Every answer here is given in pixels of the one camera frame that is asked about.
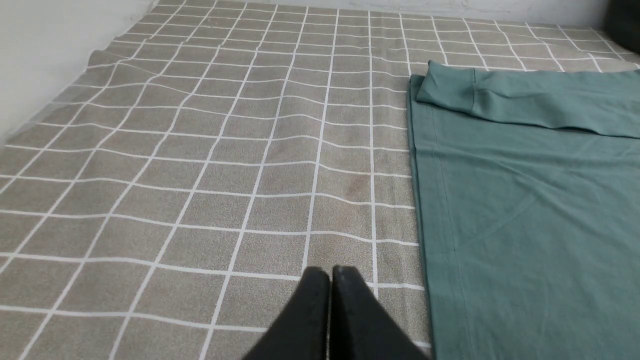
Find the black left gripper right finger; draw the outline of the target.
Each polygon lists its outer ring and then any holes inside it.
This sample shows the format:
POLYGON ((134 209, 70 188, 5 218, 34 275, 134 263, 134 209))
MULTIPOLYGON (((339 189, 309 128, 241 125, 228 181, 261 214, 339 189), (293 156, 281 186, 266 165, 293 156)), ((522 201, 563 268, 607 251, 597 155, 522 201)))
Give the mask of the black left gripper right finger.
POLYGON ((330 359, 427 359, 377 301, 357 268, 333 267, 330 308, 330 359))

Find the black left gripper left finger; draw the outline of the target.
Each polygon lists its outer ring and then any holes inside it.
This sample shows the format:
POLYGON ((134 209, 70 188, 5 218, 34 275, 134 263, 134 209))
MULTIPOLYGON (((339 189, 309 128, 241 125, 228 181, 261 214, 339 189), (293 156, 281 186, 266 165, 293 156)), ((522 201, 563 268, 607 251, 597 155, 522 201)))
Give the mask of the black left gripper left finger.
POLYGON ((286 306, 245 360, 324 360, 327 350, 330 278, 318 267, 302 272, 286 306))

